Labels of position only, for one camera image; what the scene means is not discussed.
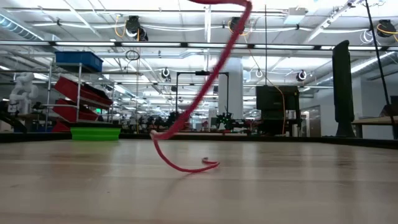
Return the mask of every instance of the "table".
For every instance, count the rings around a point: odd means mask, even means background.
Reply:
[[[297,142],[0,144],[0,223],[353,224],[398,220],[398,151]]]
[[[398,123],[398,116],[394,116],[394,121],[396,124]],[[356,135],[358,138],[363,138],[363,125],[373,125],[373,126],[388,126],[391,125],[391,119],[389,116],[380,117],[380,118],[367,118],[367,119],[358,119],[352,122],[355,125]],[[397,139],[397,133],[394,133],[394,139]]]

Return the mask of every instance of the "red cable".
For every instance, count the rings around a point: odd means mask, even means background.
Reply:
[[[190,114],[193,112],[194,109],[198,106],[199,102],[203,98],[203,96],[207,93],[209,90],[211,84],[213,84],[214,80],[218,77],[218,73],[220,70],[223,68],[225,61],[228,59],[231,50],[233,48],[233,45],[235,44],[236,40],[239,37],[239,31],[244,29],[244,24],[246,23],[247,19],[250,16],[250,12],[252,9],[252,4],[250,1],[247,0],[189,0],[191,2],[199,3],[199,4],[237,4],[240,6],[244,6],[245,10],[244,13],[239,20],[237,28],[234,30],[234,32],[231,35],[231,38],[229,39],[223,53],[221,53],[220,60],[218,61],[217,65],[214,67],[213,73],[209,76],[209,79],[207,79],[207,82],[204,84],[203,88],[200,90],[198,96],[195,98],[193,101],[192,105],[187,109],[184,113],[181,114],[181,116],[176,120],[176,122],[173,124],[173,126],[170,127],[170,129],[165,132],[165,133],[157,133],[156,131],[152,131],[150,133],[150,137],[154,141],[155,148],[159,156],[171,167],[173,167],[176,170],[179,170],[181,172],[203,172],[215,167],[218,167],[220,164],[219,162],[213,162],[213,161],[208,161],[207,158],[202,159],[202,163],[204,164],[209,164],[209,166],[201,168],[201,169],[184,169],[181,168],[172,162],[170,162],[163,154],[163,152],[160,150],[158,140],[166,140],[171,138],[175,133],[177,133],[184,125],[184,122],[189,118]]]

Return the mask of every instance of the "pillar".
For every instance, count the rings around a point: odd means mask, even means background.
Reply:
[[[241,58],[229,58],[222,69],[229,72],[229,102],[228,112],[234,119],[243,118],[243,66]],[[227,77],[220,74],[218,77],[218,114],[226,112],[227,106]]]

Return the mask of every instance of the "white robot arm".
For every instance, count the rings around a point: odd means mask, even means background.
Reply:
[[[22,114],[30,113],[31,99],[38,97],[39,90],[37,86],[33,85],[32,81],[35,78],[31,72],[22,73],[16,78],[15,88],[11,91],[8,112],[16,113],[17,111]]]

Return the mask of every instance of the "blue crate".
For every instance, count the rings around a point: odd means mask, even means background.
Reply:
[[[93,52],[56,52],[55,53],[56,63],[82,63],[84,66],[90,69],[83,69],[83,72],[102,72],[103,61],[95,55]],[[61,65],[60,67],[70,72],[78,72],[78,68],[70,67],[67,65]]]

